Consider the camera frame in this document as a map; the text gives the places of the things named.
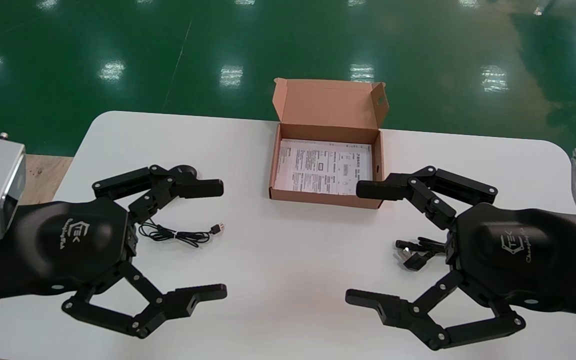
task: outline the box flap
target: box flap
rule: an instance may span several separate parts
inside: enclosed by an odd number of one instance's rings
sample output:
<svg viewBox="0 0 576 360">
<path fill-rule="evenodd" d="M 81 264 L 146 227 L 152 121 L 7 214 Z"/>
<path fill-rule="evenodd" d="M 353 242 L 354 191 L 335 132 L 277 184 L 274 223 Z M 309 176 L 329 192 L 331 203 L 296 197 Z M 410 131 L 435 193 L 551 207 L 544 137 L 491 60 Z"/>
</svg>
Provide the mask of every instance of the box flap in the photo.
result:
<svg viewBox="0 0 576 360">
<path fill-rule="evenodd" d="M 378 129 L 388 113 L 384 82 L 274 80 L 272 104 L 283 124 Z"/>
</svg>

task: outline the printed logo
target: printed logo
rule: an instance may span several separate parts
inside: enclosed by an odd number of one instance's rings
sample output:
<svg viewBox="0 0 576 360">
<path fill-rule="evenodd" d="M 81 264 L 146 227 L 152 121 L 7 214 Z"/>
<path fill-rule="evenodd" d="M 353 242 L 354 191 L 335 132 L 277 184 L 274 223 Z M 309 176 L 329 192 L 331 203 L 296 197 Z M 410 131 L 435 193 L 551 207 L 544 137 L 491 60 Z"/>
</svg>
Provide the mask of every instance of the printed logo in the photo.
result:
<svg viewBox="0 0 576 360">
<path fill-rule="evenodd" d="M 61 228 L 61 235 L 59 236 L 59 250 L 64 250 L 66 247 L 66 239 L 71 238 L 72 243 L 82 242 L 82 237 L 88 234 L 88 229 L 90 227 L 89 223 L 84 221 L 79 221 L 72 223 L 73 219 L 69 218 L 66 223 L 63 224 Z"/>
<path fill-rule="evenodd" d="M 513 235 L 512 231 L 504 231 L 501 235 L 501 248 L 512 255 L 524 250 L 524 239 L 519 235 Z"/>
<path fill-rule="evenodd" d="M 519 230 L 521 235 L 513 235 L 512 231 L 504 231 L 505 235 L 501 235 L 501 248 L 512 255 L 527 249 L 526 263 L 530 264 L 533 261 L 533 246 L 530 244 L 530 239 L 526 235 L 526 230 L 522 227 Z"/>
</svg>

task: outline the green floor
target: green floor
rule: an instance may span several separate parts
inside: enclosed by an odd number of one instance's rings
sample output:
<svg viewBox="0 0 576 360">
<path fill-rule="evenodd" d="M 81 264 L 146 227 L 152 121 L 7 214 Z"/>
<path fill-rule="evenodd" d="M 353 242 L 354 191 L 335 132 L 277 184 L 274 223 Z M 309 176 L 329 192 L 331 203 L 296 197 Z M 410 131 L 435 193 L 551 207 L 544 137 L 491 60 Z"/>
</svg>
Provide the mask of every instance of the green floor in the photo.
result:
<svg viewBox="0 0 576 360">
<path fill-rule="evenodd" d="M 383 81 L 385 128 L 570 152 L 576 0 L 0 0 L 0 132 L 30 153 L 74 155 L 108 110 L 274 121 L 276 77 Z"/>
</svg>

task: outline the instruction sheet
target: instruction sheet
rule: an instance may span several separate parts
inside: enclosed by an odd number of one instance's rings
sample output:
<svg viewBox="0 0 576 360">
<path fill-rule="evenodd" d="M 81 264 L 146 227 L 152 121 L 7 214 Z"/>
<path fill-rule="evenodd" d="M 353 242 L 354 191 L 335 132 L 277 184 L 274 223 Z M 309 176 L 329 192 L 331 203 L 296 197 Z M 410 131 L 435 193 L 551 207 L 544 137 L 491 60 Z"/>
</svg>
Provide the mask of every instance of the instruction sheet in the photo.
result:
<svg viewBox="0 0 576 360">
<path fill-rule="evenodd" d="M 355 195 L 359 180 L 373 179 L 372 145 L 282 139 L 274 188 Z"/>
</svg>

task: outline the open cardboard box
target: open cardboard box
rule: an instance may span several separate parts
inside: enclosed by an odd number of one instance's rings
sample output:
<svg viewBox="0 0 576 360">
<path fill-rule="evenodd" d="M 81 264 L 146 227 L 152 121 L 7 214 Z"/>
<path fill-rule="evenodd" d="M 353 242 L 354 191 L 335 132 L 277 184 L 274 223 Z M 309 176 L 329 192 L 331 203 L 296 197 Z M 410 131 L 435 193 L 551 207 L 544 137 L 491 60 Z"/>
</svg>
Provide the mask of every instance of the open cardboard box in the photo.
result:
<svg viewBox="0 0 576 360">
<path fill-rule="evenodd" d="M 272 104 L 279 116 L 270 167 L 270 198 L 378 209 L 382 200 L 348 194 L 309 193 L 275 189 L 282 139 L 372 145 L 372 179 L 384 180 L 384 149 L 380 127 L 388 113 L 384 82 L 340 80 L 274 80 Z"/>
</svg>

